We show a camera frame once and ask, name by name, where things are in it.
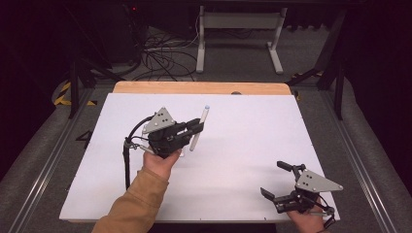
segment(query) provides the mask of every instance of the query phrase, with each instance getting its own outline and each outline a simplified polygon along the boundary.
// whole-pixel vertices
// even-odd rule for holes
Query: triangular metal plate
[[[297,188],[310,192],[325,192],[343,190],[343,186],[332,182],[312,171],[304,170],[296,183]]]
[[[166,108],[162,107],[152,118],[151,121],[143,129],[144,134],[152,133],[157,130],[167,128],[175,124],[175,120],[167,112]]]

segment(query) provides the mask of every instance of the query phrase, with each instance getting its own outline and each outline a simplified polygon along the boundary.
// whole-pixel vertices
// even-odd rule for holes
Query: black cable bundle
[[[123,144],[123,159],[124,159],[124,175],[125,175],[125,185],[126,189],[130,187],[130,149],[137,149],[140,145],[132,143],[133,134],[136,130],[142,126],[145,122],[151,120],[153,116],[148,116],[142,121],[140,121],[134,128],[131,130],[128,137],[125,138]]]
[[[194,81],[193,74],[196,69],[189,69],[181,63],[177,62],[177,55],[179,58],[183,56],[196,62],[196,58],[191,54],[183,51],[176,51],[175,49],[182,49],[191,45],[193,41],[188,40],[179,41],[179,37],[173,36],[167,33],[157,33],[148,37],[144,43],[144,49],[142,50],[142,64],[146,66],[149,70],[145,73],[138,75],[133,78],[133,81],[139,81],[143,79],[156,78],[158,81],[161,77],[168,76],[173,81],[177,81],[177,77],[187,77],[190,76],[191,80]],[[180,67],[184,72],[176,72],[176,69]]]

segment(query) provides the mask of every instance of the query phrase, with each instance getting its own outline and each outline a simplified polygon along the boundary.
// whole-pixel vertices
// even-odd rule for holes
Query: white board
[[[187,146],[173,167],[156,221],[289,220],[260,194],[261,187],[276,196],[293,190],[293,173],[276,162],[303,163],[324,175],[292,95],[120,93],[107,97],[60,219],[100,219],[123,195],[122,145],[138,122],[161,107],[176,121],[187,122],[201,117],[206,105],[210,111],[204,131],[195,150]],[[135,135],[141,136],[142,128]],[[142,167],[142,154],[130,151],[132,181]],[[330,193],[323,196],[335,207]]]

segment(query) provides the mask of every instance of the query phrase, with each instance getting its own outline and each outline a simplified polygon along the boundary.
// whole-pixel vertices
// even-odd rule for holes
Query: pen
[[[206,116],[209,113],[209,109],[210,109],[209,105],[206,105],[205,109],[203,110],[203,114],[202,114],[202,117],[200,118],[199,123],[203,123],[206,120]],[[193,151],[194,147],[196,147],[197,140],[199,140],[199,136],[200,136],[200,133],[197,133],[196,135],[194,135],[193,140],[191,141],[191,144],[190,144],[190,151]]]

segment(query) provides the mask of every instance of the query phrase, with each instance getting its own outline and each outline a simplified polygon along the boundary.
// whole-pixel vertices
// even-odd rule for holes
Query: sleeve
[[[92,232],[148,232],[155,222],[168,184],[143,167],[110,212],[96,222]]]

